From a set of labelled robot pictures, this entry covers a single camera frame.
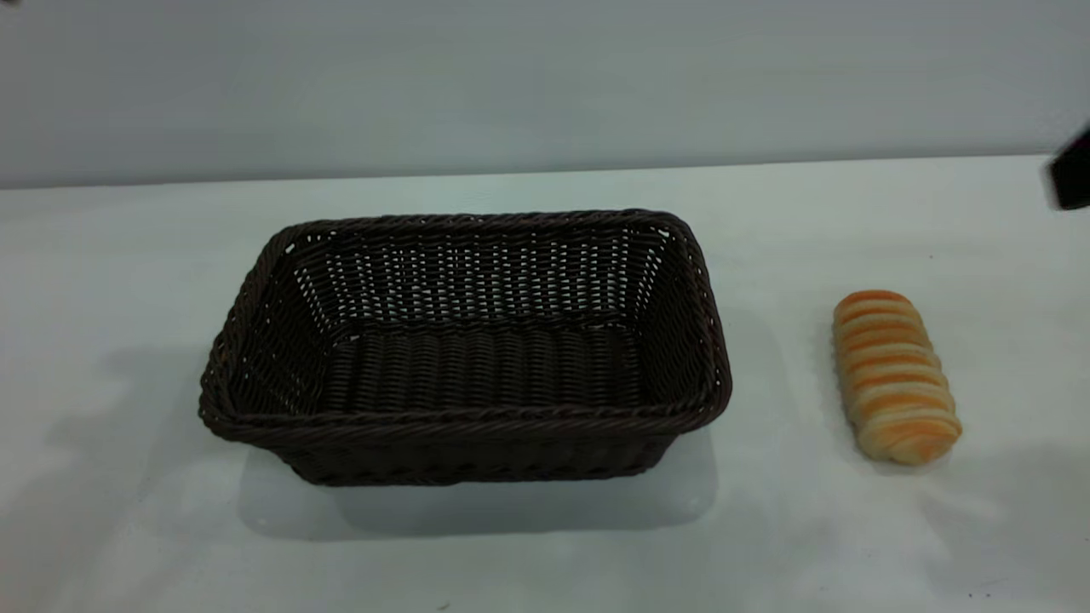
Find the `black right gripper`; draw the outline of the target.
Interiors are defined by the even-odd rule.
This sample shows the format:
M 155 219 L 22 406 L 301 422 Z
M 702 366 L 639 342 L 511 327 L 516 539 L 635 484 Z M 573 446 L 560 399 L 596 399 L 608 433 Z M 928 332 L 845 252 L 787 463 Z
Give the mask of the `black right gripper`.
M 1046 166 L 1052 206 L 1070 212 L 1089 207 L 1089 127 L 1055 152 Z

